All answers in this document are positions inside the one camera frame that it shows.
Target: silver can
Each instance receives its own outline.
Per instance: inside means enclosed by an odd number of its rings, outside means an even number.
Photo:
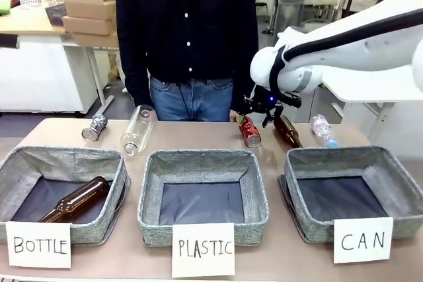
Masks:
[[[107,126],[107,123],[108,120],[105,115],[94,115],[90,126],[82,131],[82,138],[89,142],[97,141],[101,131]]]

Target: paper sign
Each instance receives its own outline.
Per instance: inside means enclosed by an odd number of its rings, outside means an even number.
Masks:
[[[389,259],[393,223],[391,217],[335,220],[334,263]]]
[[[172,277],[235,275],[233,223],[173,225]]]
[[[71,226],[61,223],[6,223],[9,265],[71,267]]]

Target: chair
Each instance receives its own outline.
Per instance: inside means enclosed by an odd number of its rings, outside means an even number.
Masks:
[[[269,19],[269,8],[267,6],[267,3],[261,3],[261,2],[256,1],[256,14],[257,15],[259,14],[258,10],[260,10],[260,8],[266,9],[266,13],[267,13],[266,20],[268,20]]]

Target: red can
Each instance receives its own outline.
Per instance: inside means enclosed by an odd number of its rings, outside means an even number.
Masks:
[[[239,124],[239,130],[241,130],[245,144],[248,148],[257,148],[262,142],[260,133],[254,125],[254,122],[252,122],[251,118],[245,116],[242,122]]]

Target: soda can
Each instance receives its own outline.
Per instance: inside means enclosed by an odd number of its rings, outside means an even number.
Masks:
[[[262,138],[251,118],[245,116],[239,124],[239,130],[241,130],[248,148],[257,148],[261,144]]]
[[[107,126],[107,123],[108,120],[105,115],[94,115],[90,126],[82,131],[82,138],[89,142],[97,141],[101,131]]]

